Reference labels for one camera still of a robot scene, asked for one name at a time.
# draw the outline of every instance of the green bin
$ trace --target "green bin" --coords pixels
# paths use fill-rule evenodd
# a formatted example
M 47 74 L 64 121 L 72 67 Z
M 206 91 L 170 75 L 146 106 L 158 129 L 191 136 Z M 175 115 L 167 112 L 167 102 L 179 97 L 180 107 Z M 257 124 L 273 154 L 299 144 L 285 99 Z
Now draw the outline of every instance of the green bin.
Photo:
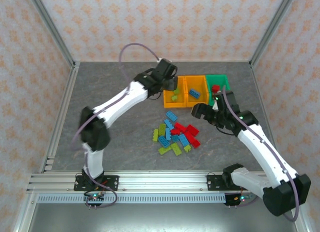
M 228 91 L 230 90 L 228 78 L 226 75 L 206 75 L 205 79 L 206 79 L 206 85 L 209 91 L 209 105 L 213 106 L 214 100 L 212 99 L 212 91 L 211 91 L 212 86 L 213 85 L 220 86 L 221 91 L 223 86 L 225 86 L 225 89 Z

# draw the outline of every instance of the white robotic arm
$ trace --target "white robotic arm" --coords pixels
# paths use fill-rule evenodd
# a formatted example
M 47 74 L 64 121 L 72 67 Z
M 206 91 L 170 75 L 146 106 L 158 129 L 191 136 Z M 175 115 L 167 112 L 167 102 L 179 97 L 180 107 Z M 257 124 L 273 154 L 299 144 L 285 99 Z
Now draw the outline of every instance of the white robotic arm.
M 93 109 L 93 113 L 96 114 L 103 108 L 106 108 L 111 103 L 115 102 L 121 96 L 123 96 L 126 92 L 126 89 L 120 92 L 118 95 L 107 101 L 106 103 L 97 106 Z M 130 91 L 128 94 L 117 104 L 109 107 L 100 113 L 97 117 L 102 119 L 105 127 L 108 129 L 111 127 L 113 122 L 122 116 L 126 111 L 128 111 L 131 107 L 146 100 L 148 97 L 148 90 L 145 90 L 144 86 L 138 81 L 132 81 L 130 83 Z M 92 151 L 92 148 L 85 142 L 82 144 L 85 151 L 88 152 L 87 156 L 87 167 L 90 171 L 90 175 L 95 179 L 99 175 L 104 172 L 102 162 L 103 162 L 103 154 L 104 149 Z
M 223 170 L 222 179 L 227 188 L 232 185 L 246 188 L 262 198 L 267 209 L 275 216 L 282 215 L 296 206 L 297 200 L 292 184 L 297 190 L 298 204 L 305 203 L 311 185 L 309 177 L 305 174 L 300 176 L 280 156 L 265 136 L 255 116 L 249 111 L 240 111 L 232 91 L 226 92 L 225 97 L 228 106 L 220 92 L 215 94 L 217 107 L 197 104 L 192 109 L 192 116 L 196 118 L 204 116 L 205 120 L 217 128 L 225 127 L 231 130 L 248 147 L 266 175 L 266 178 L 259 177 L 242 165 L 234 164 Z
M 90 176 L 95 180 L 103 177 L 103 153 L 104 148 L 110 141 L 108 129 L 118 117 L 139 102 L 146 100 L 148 97 L 162 90 L 175 90 L 178 82 L 177 78 L 174 77 L 174 72 L 176 71 L 177 67 L 172 65 L 168 60 L 162 59 L 158 62 L 155 69 L 151 68 L 138 74 L 134 78 L 134 81 L 130 83 L 130 91 L 122 100 L 118 101 L 118 103 L 108 107 L 108 105 L 122 98 L 126 93 L 126 89 L 94 109 L 88 107 L 83 109 L 80 126 L 83 125 L 88 118 L 97 114 L 96 118 L 85 126 L 81 132 L 82 146 L 87 153 L 86 165 L 82 171 L 84 176 L 89 172 Z M 290 175 L 298 191 L 299 204 L 303 204 L 306 201 L 311 185 L 308 176 L 298 175 L 296 170 L 287 164 L 267 139 L 252 113 L 249 111 L 240 112 L 239 106 L 231 91 L 227 92 L 227 96 L 232 110 L 246 125 L 262 137 L 263 142 L 267 143 L 273 149 L 276 156 L 282 164 L 285 165 L 285 171 L 266 145 L 231 116 L 226 108 L 222 94 L 218 93 L 216 94 L 217 107 L 213 108 L 203 103 L 197 104 L 192 109 L 192 116 L 201 118 L 202 115 L 204 115 L 204 119 L 209 123 L 219 128 L 226 127 L 231 130 L 252 152 L 266 174 L 266 178 L 262 178 L 249 172 L 242 165 L 235 164 L 223 170 L 222 178 L 226 186 L 237 185 L 246 188 L 262 198 L 264 204 L 273 215 L 279 216 L 295 207 L 293 190 L 287 176 Z
M 156 68 L 151 68 L 134 78 L 130 83 L 129 92 L 126 88 L 106 103 L 94 109 L 85 107 L 82 110 L 79 126 L 96 115 L 80 133 L 82 147 L 87 153 L 83 174 L 89 171 L 93 179 L 102 177 L 104 148 L 110 142 L 108 129 L 118 117 L 139 102 L 163 90 L 175 90 L 178 85 L 178 79 L 175 77 L 176 71 L 177 67 L 170 61 L 161 59 Z

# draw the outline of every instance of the green lego brick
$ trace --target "green lego brick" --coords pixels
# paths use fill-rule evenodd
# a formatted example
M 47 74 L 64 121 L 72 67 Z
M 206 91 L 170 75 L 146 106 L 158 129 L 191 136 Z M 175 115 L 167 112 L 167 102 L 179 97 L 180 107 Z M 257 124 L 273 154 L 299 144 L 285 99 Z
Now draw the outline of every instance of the green lego brick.
M 178 97 L 177 97 L 177 96 L 172 96 L 172 97 L 171 97 L 171 100 L 172 100 L 172 101 L 177 101 L 177 100 L 178 100 Z
M 166 125 L 165 124 L 160 124 L 159 125 L 158 136 L 165 136 L 165 134 L 166 134 Z
M 179 156 L 182 154 L 182 151 L 180 150 L 180 147 L 176 142 L 171 144 L 171 148 L 173 149 L 173 152 L 175 153 L 176 156 Z
M 167 153 L 171 149 L 172 149 L 171 146 L 167 148 L 161 147 L 160 149 L 158 149 L 158 151 L 159 151 L 159 154 L 163 156 L 165 153 Z
M 178 94 L 180 93 L 179 88 L 177 88 L 176 90 L 174 90 L 173 93 L 174 93 L 175 95 L 178 95 Z
M 191 150 L 191 146 L 190 145 L 187 145 L 187 146 L 184 147 L 184 151 L 185 152 L 188 153 L 190 150 Z
M 158 133 L 159 133 L 159 129 L 155 129 L 153 131 L 153 139 L 152 139 L 153 142 L 158 142 Z

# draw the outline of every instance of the wall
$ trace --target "wall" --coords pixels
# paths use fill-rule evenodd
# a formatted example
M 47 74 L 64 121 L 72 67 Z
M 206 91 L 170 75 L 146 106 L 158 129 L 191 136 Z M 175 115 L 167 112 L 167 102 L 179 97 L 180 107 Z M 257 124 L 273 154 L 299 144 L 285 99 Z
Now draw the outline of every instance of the wall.
M 320 0 L 294 0 L 254 67 L 277 149 L 311 178 L 320 228 Z
M 0 0 L 0 231 L 39 171 L 70 67 L 30 0 Z
M 281 0 L 43 0 L 75 60 L 249 61 Z M 153 60 L 135 47 L 125 60 Z

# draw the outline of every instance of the gray stone surface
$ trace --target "gray stone surface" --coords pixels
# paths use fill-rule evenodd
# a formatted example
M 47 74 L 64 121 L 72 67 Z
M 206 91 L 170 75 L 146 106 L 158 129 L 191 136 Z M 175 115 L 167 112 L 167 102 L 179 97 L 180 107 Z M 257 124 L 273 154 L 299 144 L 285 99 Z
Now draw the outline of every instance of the gray stone surface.
M 177 62 L 178 75 L 226 74 L 241 110 L 250 110 L 269 137 L 266 119 L 258 98 L 251 69 L 245 62 Z M 130 78 L 154 67 L 152 62 L 127 62 Z M 53 164 L 54 170 L 80 170 L 84 165 L 82 152 L 70 150 L 77 130 L 81 110 L 95 107 L 118 94 L 126 83 L 115 62 L 81 63 L 72 92 L 62 134 Z M 205 120 L 191 116 L 191 109 L 172 109 L 178 122 L 194 125 L 200 130 L 197 139 L 201 146 L 176 157 L 173 151 L 160 156 L 160 144 L 152 142 L 153 129 L 166 119 L 163 97 L 146 100 L 114 122 L 110 128 L 111 142 L 104 151 L 105 170 L 213 170 L 219 171 L 233 163 L 249 170 L 261 170 L 249 150 L 233 136 L 219 133 Z

